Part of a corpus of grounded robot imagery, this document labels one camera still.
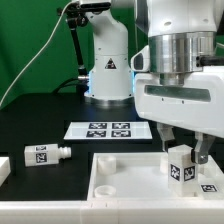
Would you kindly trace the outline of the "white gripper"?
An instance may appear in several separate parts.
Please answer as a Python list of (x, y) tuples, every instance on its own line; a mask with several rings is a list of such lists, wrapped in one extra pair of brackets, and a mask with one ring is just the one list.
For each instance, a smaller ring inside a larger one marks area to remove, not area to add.
[(148, 72), (149, 59), (148, 45), (131, 59), (131, 68), (137, 71), (137, 114), (159, 122), (157, 130), (164, 152), (176, 143), (172, 126), (196, 132), (191, 160), (206, 164), (215, 136), (224, 138), (224, 66), (205, 66), (200, 72), (186, 75), (183, 86), (162, 86), (159, 77)]

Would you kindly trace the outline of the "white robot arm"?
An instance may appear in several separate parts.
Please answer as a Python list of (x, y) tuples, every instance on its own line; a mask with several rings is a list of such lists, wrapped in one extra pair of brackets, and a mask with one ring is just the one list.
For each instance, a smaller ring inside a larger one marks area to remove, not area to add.
[[(134, 8), (147, 44), (127, 59), (127, 30), (112, 7)], [(173, 127), (197, 139), (191, 160), (208, 161), (224, 138), (224, 57), (215, 55), (224, 0), (80, 0), (93, 26), (94, 60), (87, 97), (108, 103), (134, 100), (139, 117), (157, 123), (163, 142)]]

